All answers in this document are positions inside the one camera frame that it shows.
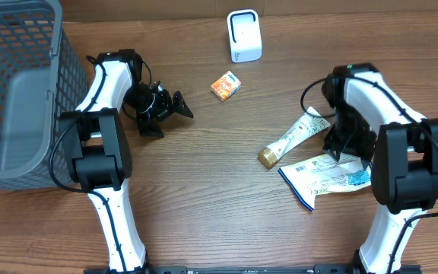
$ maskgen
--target orange and white wrapper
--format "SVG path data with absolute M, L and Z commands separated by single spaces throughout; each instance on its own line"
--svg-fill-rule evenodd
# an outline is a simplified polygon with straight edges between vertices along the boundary
M 241 81 L 232 72 L 226 72 L 215 83 L 211 84 L 211 90 L 223 102 L 241 88 Z

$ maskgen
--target brown surface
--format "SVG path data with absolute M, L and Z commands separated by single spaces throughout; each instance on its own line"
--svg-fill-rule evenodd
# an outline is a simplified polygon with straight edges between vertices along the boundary
M 69 22 L 225 18 L 253 8 L 259 15 L 438 11 L 434 0 L 60 0 Z
M 335 65 L 372 61 L 406 103 L 438 117 L 438 12 L 266 17 L 261 24 L 261 60 L 238 65 L 230 62 L 223 19 L 65 25 L 82 61 L 135 48 L 154 79 L 181 90 L 195 115 L 161 123 L 161 140 L 139 138 L 122 118 L 134 156 L 132 208 L 153 264 L 350 261 L 376 209 L 370 190 L 320 196 L 311 213 L 277 173 L 319 155 L 325 132 L 270 171 L 256 159 L 301 114 L 303 88 Z M 227 70 L 243 87 L 221 102 L 210 84 Z M 319 93 L 307 101 L 331 111 Z M 107 260 L 87 197 L 57 189 L 0 191 L 0 272 L 80 273 Z M 438 219 L 417 226 L 403 261 L 438 273 Z

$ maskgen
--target plastic bin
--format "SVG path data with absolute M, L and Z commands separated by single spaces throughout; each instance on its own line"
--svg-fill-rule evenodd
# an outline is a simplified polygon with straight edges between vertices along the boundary
M 54 186 L 47 162 L 59 136 L 57 118 L 86 93 L 59 2 L 0 0 L 0 189 Z M 55 171 L 70 183 L 62 148 Z

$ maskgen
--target brown cap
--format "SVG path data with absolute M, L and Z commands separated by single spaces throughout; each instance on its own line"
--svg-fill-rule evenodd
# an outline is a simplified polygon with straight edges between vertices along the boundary
M 267 168 L 272 168 L 278 162 L 277 156 L 270 148 L 263 148 L 258 152 L 258 159 Z

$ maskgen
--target tube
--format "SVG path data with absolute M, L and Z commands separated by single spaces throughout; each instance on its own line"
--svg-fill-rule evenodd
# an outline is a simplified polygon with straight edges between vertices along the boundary
M 320 116 L 313 107 L 309 107 L 308 113 Z M 272 168 L 292 148 L 301 142 L 330 127 L 330 123 L 324 118 L 312 117 L 304 113 L 290 129 L 278 141 L 267 145 L 258 152 L 258 159 L 265 167 Z

